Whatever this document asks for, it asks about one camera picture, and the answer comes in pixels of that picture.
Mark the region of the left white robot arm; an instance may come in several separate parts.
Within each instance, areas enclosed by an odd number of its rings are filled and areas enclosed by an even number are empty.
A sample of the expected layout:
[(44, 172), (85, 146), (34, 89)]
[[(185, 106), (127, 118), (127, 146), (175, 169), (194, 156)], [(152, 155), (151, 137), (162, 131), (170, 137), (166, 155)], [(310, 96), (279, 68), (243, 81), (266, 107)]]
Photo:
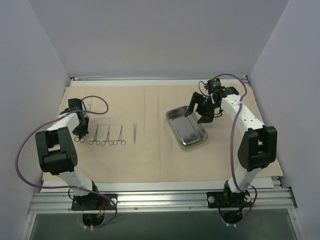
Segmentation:
[(76, 197), (90, 210), (100, 206), (101, 197), (95, 183), (78, 166), (78, 155), (72, 134), (80, 140), (88, 134), (89, 116), (86, 105), (79, 98), (68, 100), (68, 108), (59, 114), (59, 120), (47, 130), (35, 134), (39, 165), (44, 173), (63, 180)]

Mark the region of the steel surgical scissors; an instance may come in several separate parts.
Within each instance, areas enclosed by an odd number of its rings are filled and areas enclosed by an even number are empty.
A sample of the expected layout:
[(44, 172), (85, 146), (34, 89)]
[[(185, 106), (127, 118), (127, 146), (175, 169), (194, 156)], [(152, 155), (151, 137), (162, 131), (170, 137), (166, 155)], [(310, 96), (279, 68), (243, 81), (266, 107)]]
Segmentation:
[(99, 133), (99, 125), (96, 126), (93, 140), (89, 141), (90, 146), (93, 146), (93, 145), (99, 146), (101, 144), (101, 141), (98, 140), (98, 133)]

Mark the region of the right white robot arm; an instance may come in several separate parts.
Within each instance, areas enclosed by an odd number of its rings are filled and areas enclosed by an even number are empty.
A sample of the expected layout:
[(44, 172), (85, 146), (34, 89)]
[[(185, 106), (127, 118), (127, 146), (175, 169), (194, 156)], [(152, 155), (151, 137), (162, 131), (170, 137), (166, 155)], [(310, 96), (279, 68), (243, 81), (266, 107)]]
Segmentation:
[(231, 178), (226, 182), (222, 193), (223, 203), (234, 206), (240, 201), (240, 193), (252, 185), (254, 178), (276, 160), (278, 132), (274, 126), (260, 121), (245, 105), (247, 89), (240, 94), (233, 87), (221, 84), (219, 77), (208, 80), (206, 93), (194, 92), (185, 117), (197, 112), (198, 123), (211, 123), (215, 110), (227, 114), (232, 119), (230, 133)]

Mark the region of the metal instrument tray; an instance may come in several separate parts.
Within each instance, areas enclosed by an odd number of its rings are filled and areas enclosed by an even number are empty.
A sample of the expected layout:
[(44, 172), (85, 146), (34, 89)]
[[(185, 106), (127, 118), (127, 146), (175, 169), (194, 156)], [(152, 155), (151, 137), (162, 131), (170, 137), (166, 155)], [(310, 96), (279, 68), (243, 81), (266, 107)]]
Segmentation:
[(183, 150), (203, 144), (208, 139), (205, 128), (198, 124), (198, 118), (194, 112), (185, 117), (188, 105), (181, 106), (166, 112), (167, 122)]

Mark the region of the steel hemostat forceps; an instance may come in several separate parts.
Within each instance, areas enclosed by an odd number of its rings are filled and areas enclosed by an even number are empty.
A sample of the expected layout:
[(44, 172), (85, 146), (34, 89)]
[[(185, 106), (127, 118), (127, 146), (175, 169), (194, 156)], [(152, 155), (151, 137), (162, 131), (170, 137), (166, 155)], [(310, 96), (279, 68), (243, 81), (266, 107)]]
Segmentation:
[(121, 127), (120, 127), (118, 139), (113, 141), (113, 145), (114, 146), (117, 146), (117, 145), (125, 146), (126, 145), (126, 141), (123, 140), (123, 125), (121, 125)]
[(108, 130), (107, 130), (106, 139), (101, 141), (101, 143), (100, 143), (101, 146), (105, 146), (106, 144), (108, 144), (109, 146), (114, 145), (114, 141), (110, 140), (110, 131), (111, 131), (111, 126), (109, 125)]

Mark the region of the steel tweezers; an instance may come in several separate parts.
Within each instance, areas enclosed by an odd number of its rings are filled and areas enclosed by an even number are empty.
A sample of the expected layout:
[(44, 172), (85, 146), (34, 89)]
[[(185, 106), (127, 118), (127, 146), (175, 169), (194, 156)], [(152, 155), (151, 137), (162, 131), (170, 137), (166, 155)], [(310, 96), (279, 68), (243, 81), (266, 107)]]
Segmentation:
[(133, 123), (133, 143), (136, 144), (136, 137), (137, 137), (137, 123)]

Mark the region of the steel needle holder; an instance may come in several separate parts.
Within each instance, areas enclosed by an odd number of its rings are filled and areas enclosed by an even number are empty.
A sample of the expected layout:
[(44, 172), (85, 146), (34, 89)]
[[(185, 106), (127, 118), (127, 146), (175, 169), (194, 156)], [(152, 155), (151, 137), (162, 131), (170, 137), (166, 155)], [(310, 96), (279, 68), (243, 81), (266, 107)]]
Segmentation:
[(84, 143), (86, 140), (85, 140), (84, 136), (77, 135), (77, 136), (74, 137), (74, 141), (77, 142), (77, 143), (78, 142)]

